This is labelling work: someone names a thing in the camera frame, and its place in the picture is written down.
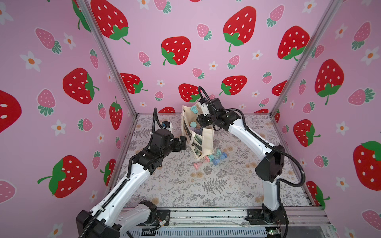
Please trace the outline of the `canvas tote bag floral print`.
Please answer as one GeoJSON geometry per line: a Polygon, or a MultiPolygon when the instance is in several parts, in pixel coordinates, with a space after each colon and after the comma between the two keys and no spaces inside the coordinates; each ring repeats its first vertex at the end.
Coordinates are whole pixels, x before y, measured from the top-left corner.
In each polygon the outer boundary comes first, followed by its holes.
{"type": "MultiPolygon", "coordinates": [[[[195,104],[198,108],[198,115],[201,114],[200,103],[195,104]]],[[[214,130],[212,126],[202,128],[198,122],[197,127],[190,126],[191,107],[182,105],[181,112],[182,135],[187,138],[187,148],[190,148],[197,160],[213,153],[214,130]]]]}

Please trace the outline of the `teal hourglass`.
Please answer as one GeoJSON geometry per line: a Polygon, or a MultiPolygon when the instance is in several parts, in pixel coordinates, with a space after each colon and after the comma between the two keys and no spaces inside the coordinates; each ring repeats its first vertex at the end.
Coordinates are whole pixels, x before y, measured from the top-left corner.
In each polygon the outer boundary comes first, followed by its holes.
{"type": "Polygon", "coordinates": [[[191,108],[191,122],[190,122],[190,126],[193,127],[193,128],[196,128],[197,127],[197,116],[198,116],[198,108],[196,105],[193,105],[191,108]]]}

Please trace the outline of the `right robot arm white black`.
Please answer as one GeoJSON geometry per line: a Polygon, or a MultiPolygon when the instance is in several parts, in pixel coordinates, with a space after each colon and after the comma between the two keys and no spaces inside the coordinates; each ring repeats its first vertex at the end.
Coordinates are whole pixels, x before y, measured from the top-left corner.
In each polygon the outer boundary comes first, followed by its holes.
{"type": "Polygon", "coordinates": [[[264,200],[262,216],[267,224],[284,221],[289,224],[285,208],[281,203],[280,184],[277,180],[284,166],[284,148],[264,140],[246,123],[244,114],[237,109],[224,109],[219,99],[200,99],[202,114],[197,117],[201,126],[218,126],[231,133],[248,146],[260,159],[255,172],[262,180],[264,200]]]}

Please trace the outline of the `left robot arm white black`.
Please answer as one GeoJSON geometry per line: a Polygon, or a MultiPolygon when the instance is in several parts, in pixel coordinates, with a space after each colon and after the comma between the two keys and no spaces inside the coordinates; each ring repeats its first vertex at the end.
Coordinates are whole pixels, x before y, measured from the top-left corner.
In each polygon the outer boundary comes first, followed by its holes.
{"type": "Polygon", "coordinates": [[[120,217],[120,213],[136,190],[162,166],[164,158],[172,152],[184,151],[186,148],[185,136],[175,138],[168,129],[153,132],[148,145],[130,158],[128,172],[123,179],[90,211],[82,210],[77,215],[78,236],[119,238],[141,223],[153,223],[157,207],[147,200],[129,210],[123,217],[120,217]]]}

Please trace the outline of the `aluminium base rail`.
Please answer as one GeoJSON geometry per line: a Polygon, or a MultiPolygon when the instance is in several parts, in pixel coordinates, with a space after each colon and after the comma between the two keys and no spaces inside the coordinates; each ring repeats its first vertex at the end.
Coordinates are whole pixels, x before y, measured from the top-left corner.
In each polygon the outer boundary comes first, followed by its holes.
{"type": "Polygon", "coordinates": [[[141,223],[122,238],[337,238],[339,235],[319,207],[286,207],[287,220],[267,224],[258,207],[162,208],[165,225],[141,223]]]}

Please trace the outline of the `aluminium corner frame post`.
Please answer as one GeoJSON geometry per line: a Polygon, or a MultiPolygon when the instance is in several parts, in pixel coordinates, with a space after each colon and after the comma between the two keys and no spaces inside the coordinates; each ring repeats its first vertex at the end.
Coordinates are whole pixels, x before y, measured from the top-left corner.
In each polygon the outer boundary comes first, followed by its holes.
{"type": "Polygon", "coordinates": [[[284,99],[288,95],[289,91],[292,89],[300,73],[303,71],[303,66],[309,60],[310,54],[312,53],[315,45],[320,41],[320,39],[324,35],[326,29],[328,28],[330,22],[333,20],[335,14],[337,13],[341,5],[342,5],[342,1],[340,0],[332,0],[329,2],[324,14],[322,15],[320,21],[317,24],[317,27],[315,28],[312,36],[310,37],[310,40],[306,46],[306,49],[302,53],[302,56],[300,57],[299,61],[296,63],[293,71],[291,72],[288,78],[288,81],[284,89],[282,90],[282,93],[279,99],[277,100],[273,110],[269,114],[271,119],[275,118],[276,112],[280,109],[284,99]]]}

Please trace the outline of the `left aluminium corner post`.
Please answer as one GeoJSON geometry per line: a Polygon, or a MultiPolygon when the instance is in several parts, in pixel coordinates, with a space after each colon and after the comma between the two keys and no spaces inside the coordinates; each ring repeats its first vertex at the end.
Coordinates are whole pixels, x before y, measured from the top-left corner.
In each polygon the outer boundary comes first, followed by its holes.
{"type": "Polygon", "coordinates": [[[129,98],[129,94],[128,94],[128,91],[123,83],[123,80],[116,68],[116,65],[115,65],[115,62],[110,54],[110,51],[105,43],[105,40],[103,38],[103,35],[101,34],[101,31],[97,25],[97,22],[94,18],[94,14],[92,13],[91,11],[91,7],[90,7],[90,3],[88,1],[84,1],[84,0],[79,0],[78,1],[78,4],[79,6],[81,7],[81,10],[82,10],[82,13],[84,15],[84,18],[85,20],[87,21],[91,31],[92,31],[92,34],[98,44],[98,47],[100,48],[100,51],[102,52],[102,55],[105,59],[105,62],[107,63],[107,66],[110,70],[110,73],[112,74],[121,94],[122,94],[122,97],[124,99],[124,101],[126,102],[131,114],[132,114],[132,117],[134,119],[137,118],[138,114],[131,102],[131,99],[129,98]]]}

